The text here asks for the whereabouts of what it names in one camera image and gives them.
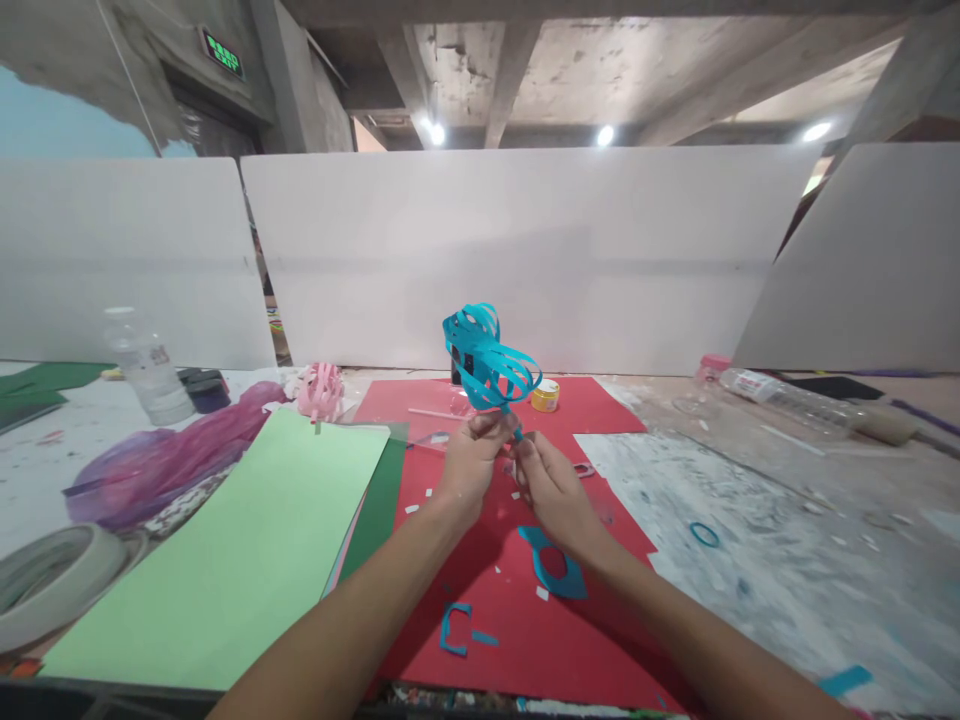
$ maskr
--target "red cardboard sheet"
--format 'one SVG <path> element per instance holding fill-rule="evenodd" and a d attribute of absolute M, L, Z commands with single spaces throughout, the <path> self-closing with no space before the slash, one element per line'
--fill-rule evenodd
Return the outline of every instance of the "red cardboard sheet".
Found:
<path fill-rule="evenodd" d="M 587 457 L 574 433 L 645 432 L 629 410 L 592 378 L 558 378 L 560 406 L 539 413 L 529 403 L 514 406 L 524 430 L 540 430 L 573 462 Z M 454 431 L 457 422 L 410 414 L 410 408 L 464 414 L 469 405 L 448 381 L 374 382 L 355 422 L 410 422 L 411 441 L 436 431 Z M 405 508 L 423 505 L 435 488 L 444 457 L 422 447 L 407 451 L 395 527 L 409 519 Z M 649 565 L 656 548 L 600 475 L 584 478 L 600 518 L 617 540 Z M 480 521 L 467 532 L 438 573 L 381 667 L 386 679 L 495 691 L 567 702 L 693 710 L 693 693 L 636 616 L 606 586 L 585 574 L 588 597 L 565 600 L 537 595 L 540 585 L 533 553 L 517 528 L 537 525 L 527 504 L 500 466 Z M 466 645 L 466 657 L 440 648 L 440 623 L 448 603 L 472 606 L 472 618 L 451 616 L 452 645 Z M 491 635 L 498 646 L 471 639 Z"/>

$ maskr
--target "exit sign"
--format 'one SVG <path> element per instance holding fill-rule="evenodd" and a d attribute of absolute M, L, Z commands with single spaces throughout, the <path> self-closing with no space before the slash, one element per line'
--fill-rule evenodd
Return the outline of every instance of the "exit sign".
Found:
<path fill-rule="evenodd" d="M 206 28 L 200 28 L 200 37 L 208 58 L 243 79 L 243 65 L 240 64 L 239 55 L 217 40 Z"/>

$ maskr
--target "white foam board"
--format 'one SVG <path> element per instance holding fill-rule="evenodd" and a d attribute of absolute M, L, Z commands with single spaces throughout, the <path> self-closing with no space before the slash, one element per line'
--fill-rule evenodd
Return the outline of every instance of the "white foam board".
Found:
<path fill-rule="evenodd" d="M 777 260 L 735 362 L 960 371 L 960 143 L 857 145 Z"/>
<path fill-rule="evenodd" d="M 0 358 L 110 362 L 131 305 L 177 365 L 276 365 L 232 159 L 2 160 L 0 227 Z"/>
<path fill-rule="evenodd" d="M 688 375 L 732 353 L 819 148 L 247 157 L 293 361 L 445 368 L 491 302 L 544 370 Z"/>

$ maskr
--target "ceiling light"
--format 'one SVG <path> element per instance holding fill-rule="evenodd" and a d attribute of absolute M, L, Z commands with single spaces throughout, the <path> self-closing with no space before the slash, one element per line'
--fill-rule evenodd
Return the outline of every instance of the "ceiling light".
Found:
<path fill-rule="evenodd" d="M 600 147 L 606 147 L 613 141 L 613 126 L 604 125 L 600 128 L 600 132 L 597 133 L 597 145 Z"/>
<path fill-rule="evenodd" d="M 819 140 L 830 129 L 830 123 L 817 123 L 803 134 L 804 142 L 813 142 Z"/>
<path fill-rule="evenodd" d="M 443 129 L 443 125 L 437 123 L 432 128 L 430 128 L 430 140 L 434 145 L 443 145 L 443 141 L 447 139 L 447 133 Z"/>

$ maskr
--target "paint-stained table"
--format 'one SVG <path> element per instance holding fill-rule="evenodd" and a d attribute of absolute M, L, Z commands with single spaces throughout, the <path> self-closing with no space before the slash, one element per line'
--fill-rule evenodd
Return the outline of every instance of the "paint-stained table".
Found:
<path fill-rule="evenodd" d="M 24 367 L 0 363 L 0 374 Z M 224 374 L 234 401 L 279 379 L 276 369 Z M 376 379 L 444 375 L 347 370 L 347 398 L 362 400 Z M 867 668 L 873 681 L 847 695 L 855 705 L 957 714 L 960 461 L 916 441 L 822 442 L 725 393 L 710 396 L 714 415 L 701 422 L 673 406 L 696 394 L 687 378 L 597 379 L 650 432 L 578 441 L 657 545 L 661 575 L 811 678 Z M 960 424 L 960 378 L 862 380 Z M 0 436 L 0 555 L 69 524 L 60 491 L 111 445 L 150 429 L 124 383 L 64 395 L 63 408 Z M 720 546 L 698 543 L 695 522 Z"/>

